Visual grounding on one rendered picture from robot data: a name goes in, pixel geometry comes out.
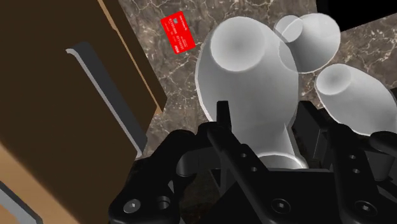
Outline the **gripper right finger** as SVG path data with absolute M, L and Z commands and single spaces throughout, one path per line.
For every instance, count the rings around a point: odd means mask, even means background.
M 310 101 L 299 102 L 293 129 L 307 157 L 333 171 L 343 224 L 397 224 L 397 202 L 378 189 L 397 195 L 397 186 L 388 183 L 385 170 L 394 150 L 390 133 L 359 136 L 331 121 L 325 110 Z

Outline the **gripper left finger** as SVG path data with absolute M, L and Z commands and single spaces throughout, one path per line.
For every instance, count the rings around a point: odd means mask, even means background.
M 172 131 L 112 201 L 110 224 L 179 224 L 180 198 L 202 169 L 220 171 L 213 220 L 294 224 L 291 200 L 281 197 L 270 171 L 231 128 L 228 101 L 219 101 L 216 121 L 201 124 L 196 134 Z

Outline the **small white rounded vase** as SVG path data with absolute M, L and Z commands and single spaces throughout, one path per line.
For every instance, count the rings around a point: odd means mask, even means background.
M 321 104 L 338 123 L 355 133 L 397 133 L 397 100 L 378 79 L 345 64 L 333 64 L 316 78 Z

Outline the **large white bulbous vase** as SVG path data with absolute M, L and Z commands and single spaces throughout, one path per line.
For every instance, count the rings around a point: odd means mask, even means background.
M 286 43 L 249 17 L 220 23 L 204 41 L 195 68 L 199 103 L 210 121 L 228 101 L 232 132 L 269 168 L 306 169 L 291 127 L 300 82 Z

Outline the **red card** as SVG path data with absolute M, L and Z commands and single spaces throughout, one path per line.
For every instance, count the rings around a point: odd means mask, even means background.
M 182 11 L 169 15 L 160 22 L 175 54 L 195 48 L 196 44 Z

